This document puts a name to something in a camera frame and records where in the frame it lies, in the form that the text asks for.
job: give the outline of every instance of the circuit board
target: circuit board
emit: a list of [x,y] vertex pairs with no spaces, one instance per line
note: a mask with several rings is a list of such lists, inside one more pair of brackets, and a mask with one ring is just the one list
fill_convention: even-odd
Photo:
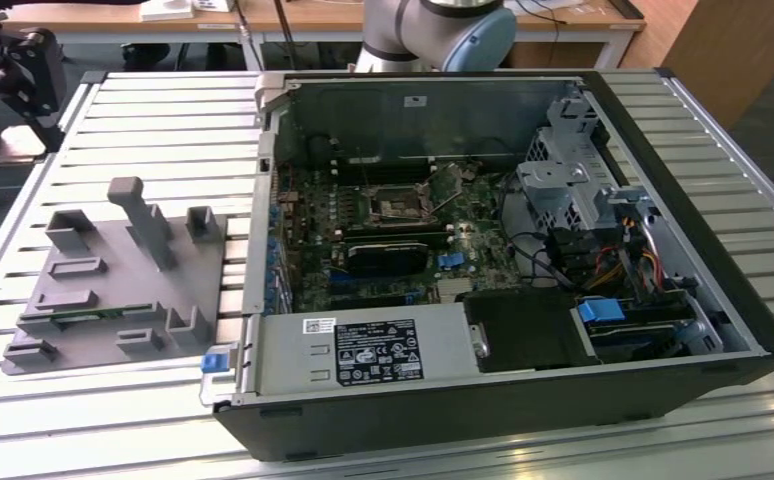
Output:
[[[433,164],[419,183],[339,185],[329,172],[289,168],[279,199],[293,311],[444,303],[468,291],[517,285],[496,215],[501,177],[452,161]],[[372,244],[419,246],[424,267],[355,276],[348,255]]]

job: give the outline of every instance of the blue latch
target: blue latch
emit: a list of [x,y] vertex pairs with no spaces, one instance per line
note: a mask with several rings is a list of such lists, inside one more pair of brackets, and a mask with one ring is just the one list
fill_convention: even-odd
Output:
[[437,267],[444,269],[452,269],[464,264],[464,254],[461,252],[451,253],[448,255],[440,255],[437,257]]
[[229,370],[228,353],[207,353],[200,361],[203,373],[224,373]]
[[624,320],[622,306],[614,298],[591,298],[576,307],[576,310],[584,323]]

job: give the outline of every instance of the aluminum slatted table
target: aluminum slatted table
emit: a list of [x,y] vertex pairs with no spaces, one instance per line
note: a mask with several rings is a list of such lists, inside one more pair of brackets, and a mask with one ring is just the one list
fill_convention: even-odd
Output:
[[[674,79],[604,76],[774,312],[774,186]],[[113,176],[141,176],[167,216],[191,205],[231,215],[220,336],[235,337],[255,81],[236,72],[110,74],[80,87],[64,149],[34,168],[0,229],[0,361],[46,255],[42,225],[66,208],[121,218],[104,201]],[[774,478],[774,374],[658,420],[263,464],[200,406],[199,361],[25,377],[0,371],[0,478]]]

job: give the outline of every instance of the power supply label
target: power supply label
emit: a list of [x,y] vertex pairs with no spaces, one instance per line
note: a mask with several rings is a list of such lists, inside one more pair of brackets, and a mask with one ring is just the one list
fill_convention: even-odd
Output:
[[343,387],[423,379],[413,320],[336,325],[333,340]]

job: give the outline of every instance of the wooden desk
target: wooden desk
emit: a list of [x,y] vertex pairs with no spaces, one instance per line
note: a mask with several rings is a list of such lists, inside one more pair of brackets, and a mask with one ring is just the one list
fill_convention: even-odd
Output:
[[239,41],[235,13],[197,12],[195,18],[141,22],[139,5],[24,5],[8,10],[8,30],[42,27],[61,43],[212,43]]
[[[256,51],[261,44],[283,41],[280,22],[272,0],[240,0],[252,31]],[[642,20],[627,20],[607,0],[590,0],[595,11],[579,14],[556,10],[559,25],[529,15],[517,16],[517,42],[602,44],[595,66],[615,68],[627,50],[634,32],[644,27]],[[285,3],[287,17],[301,42],[360,42],[363,6],[295,0]],[[5,28],[48,28],[61,43],[211,43],[239,42],[233,13],[195,12],[195,18],[163,22],[140,22],[139,6],[25,5],[8,11]],[[253,53],[244,49],[248,65],[256,65]]]
[[[259,51],[259,45],[263,43],[283,41],[273,1],[239,1]],[[634,33],[644,28],[644,21],[626,19],[607,0],[588,0],[586,4],[594,7],[594,12],[580,14],[570,8],[555,11],[556,19],[567,22],[566,25],[559,25],[557,33],[553,23],[548,20],[531,15],[519,15],[515,41],[603,44],[595,67],[615,68]],[[320,0],[293,0],[284,5],[296,41],[360,42],[363,5]],[[540,15],[548,16],[549,12],[541,12]]]

